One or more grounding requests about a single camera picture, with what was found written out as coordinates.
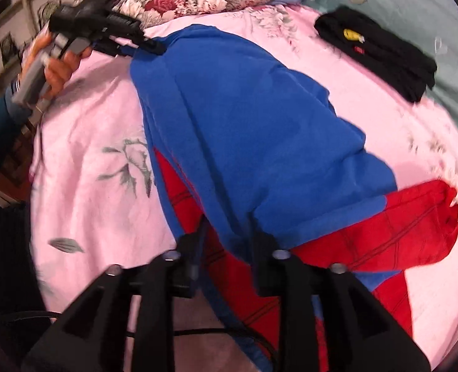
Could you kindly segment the person's left hand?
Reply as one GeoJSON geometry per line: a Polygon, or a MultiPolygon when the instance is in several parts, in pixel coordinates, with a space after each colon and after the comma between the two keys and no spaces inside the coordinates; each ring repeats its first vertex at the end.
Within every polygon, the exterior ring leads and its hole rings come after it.
{"type": "MultiPolygon", "coordinates": [[[[26,73],[29,71],[32,62],[36,59],[38,53],[53,42],[53,35],[48,31],[40,34],[34,41],[32,49],[26,55],[26,61],[22,66],[19,81],[23,82],[26,73]]],[[[79,55],[72,51],[67,51],[61,59],[50,57],[46,60],[44,74],[46,82],[49,85],[47,93],[43,96],[51,100],[56,97],[64,88],[65,84],[71,79],[73,73],[79,69],[81,60],[87,59],[92,53],[92,48],[87,47],[79,55]]]]}

